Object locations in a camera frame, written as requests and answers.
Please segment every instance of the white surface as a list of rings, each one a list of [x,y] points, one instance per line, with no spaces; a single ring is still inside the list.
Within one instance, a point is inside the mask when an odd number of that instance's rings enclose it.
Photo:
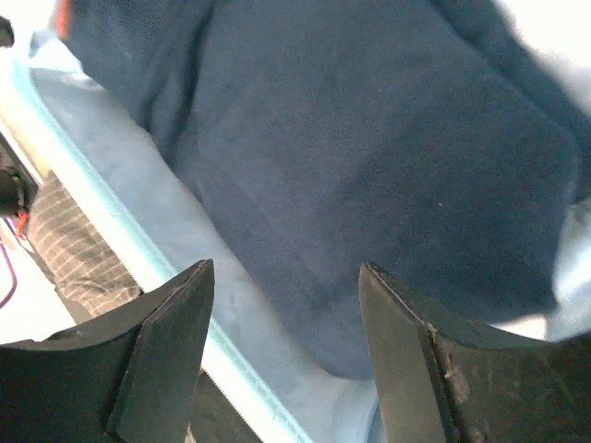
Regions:
[[[54,287],[26,251],[7,248],[17,272],[17,291],[0,309],[0,344],[33,339],[41,341],[62,329],[75,326]],[[10,286],[8,270],[0,259],[0,299]]]

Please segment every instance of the plaid fabric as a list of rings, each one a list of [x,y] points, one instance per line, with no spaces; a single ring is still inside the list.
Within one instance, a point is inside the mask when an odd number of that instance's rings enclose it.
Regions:
[[[53,173],[30,212],[27,236],[51,272],[55,289],[92,317],[115,309],[141,290]],[[190,428],[185,443],[196,443]]]

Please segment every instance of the navy blue fabric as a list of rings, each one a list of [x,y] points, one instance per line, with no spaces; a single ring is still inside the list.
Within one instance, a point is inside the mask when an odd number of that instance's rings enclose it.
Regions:
[[[74,55],[328,371],[371,377],[365,261],[474,319],[555,306],[591,125],[486,0],[72,4]]]

